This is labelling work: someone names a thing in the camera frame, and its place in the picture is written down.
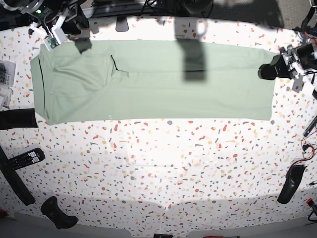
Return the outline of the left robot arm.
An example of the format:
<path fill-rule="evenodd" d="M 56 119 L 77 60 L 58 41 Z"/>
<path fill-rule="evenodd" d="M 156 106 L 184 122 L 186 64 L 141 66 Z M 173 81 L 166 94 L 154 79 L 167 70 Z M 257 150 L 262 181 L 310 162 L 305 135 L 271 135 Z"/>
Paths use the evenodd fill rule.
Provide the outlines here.
<path fill-rule="evenodd" d="M 317 97 L 317 27 L 308 27 L 309 21 L 317 15 L 317 2 L 310 1 L 310 11 L 303 20 L 298 32 L 303 43 L 297 47 L 291 45 L 280 48 L 280 53 L 271 63 L 263 64 L 258 71 L 259 78 L 274 80 L 289 78 L 304 83 L 303 90 L 314 98 Z"/>

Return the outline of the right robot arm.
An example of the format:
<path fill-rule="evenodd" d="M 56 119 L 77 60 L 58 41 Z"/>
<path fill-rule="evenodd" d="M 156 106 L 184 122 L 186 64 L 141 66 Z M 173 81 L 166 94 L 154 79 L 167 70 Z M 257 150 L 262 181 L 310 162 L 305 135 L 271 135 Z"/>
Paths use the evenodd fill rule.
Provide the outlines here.
<path fill-rule="evenodd" d="M 2 0 L 8 11 L 19 11 L 31 17 L 29 34 L 41 35 L 48 51 L 89 28 L 89 21 L 81 8 L 83 0 Z"/>

